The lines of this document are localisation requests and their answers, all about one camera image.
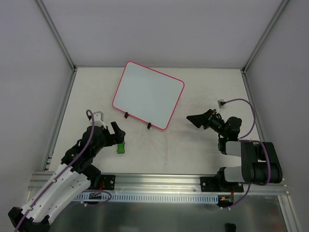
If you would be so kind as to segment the green bone-shaped eraser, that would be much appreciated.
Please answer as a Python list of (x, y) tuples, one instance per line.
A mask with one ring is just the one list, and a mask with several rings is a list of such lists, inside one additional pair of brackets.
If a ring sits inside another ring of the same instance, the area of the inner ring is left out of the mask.
[(125, 142), (117, 145), (117, 153), (124, 154), (125, 153)]

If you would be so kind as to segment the pink-framed whiteboard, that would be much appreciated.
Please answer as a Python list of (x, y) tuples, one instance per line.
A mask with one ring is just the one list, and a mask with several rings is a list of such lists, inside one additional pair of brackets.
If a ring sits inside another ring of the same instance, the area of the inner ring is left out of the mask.
[(183, 93), (183, 80), (133, 61), (126, 63), (112, 106), (166, 130)]

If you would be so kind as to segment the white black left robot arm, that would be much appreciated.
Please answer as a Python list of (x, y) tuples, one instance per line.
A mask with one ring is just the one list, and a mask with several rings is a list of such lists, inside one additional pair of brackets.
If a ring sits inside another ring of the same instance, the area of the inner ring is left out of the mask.
[(240, 118), (232, 116), (224, 121), (219, 113), (209, 109), (203, 114), (187, 116), (187, 120), (197, 128), (215, 131), (218, 150), (223, 155), (240, 158), (240, 166), (221, 167), (214, 177), (201, 177), (202, 191), (242, 192), (243, 184), (264, 186), (282, 181), (283, 172), (274, 144), (240, 139)]

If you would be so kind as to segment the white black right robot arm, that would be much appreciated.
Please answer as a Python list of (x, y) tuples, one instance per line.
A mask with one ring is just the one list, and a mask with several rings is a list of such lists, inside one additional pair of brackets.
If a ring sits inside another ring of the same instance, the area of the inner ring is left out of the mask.
[(17, 232), (47, 232), (60, 212), (80, 193), (102, 193), (101, 171), (92, 162), (105, 147), (122, 144), (125, 132), (112, 122), (113, 133), (104, 126), (89, 126), (81, 139), (65, 153), (57, 170), (22, 207), (8, 217)]

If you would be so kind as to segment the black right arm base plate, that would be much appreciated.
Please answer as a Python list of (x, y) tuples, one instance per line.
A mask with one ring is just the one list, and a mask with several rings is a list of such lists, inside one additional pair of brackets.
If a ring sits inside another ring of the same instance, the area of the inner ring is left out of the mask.
[(115, 175), (101, 174), (96, 189), (113, 191), (115, 189), (115, 179)]

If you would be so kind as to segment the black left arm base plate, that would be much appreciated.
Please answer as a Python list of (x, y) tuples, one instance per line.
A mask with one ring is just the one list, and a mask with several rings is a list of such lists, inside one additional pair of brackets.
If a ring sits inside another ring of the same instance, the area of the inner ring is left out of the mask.
[(218, 179), (215, 176), (200, 177), (200, 188), (202, 192), (236, 192), (242, 193), (244, 191), (243, 185), (238, 182), (226, 182)]

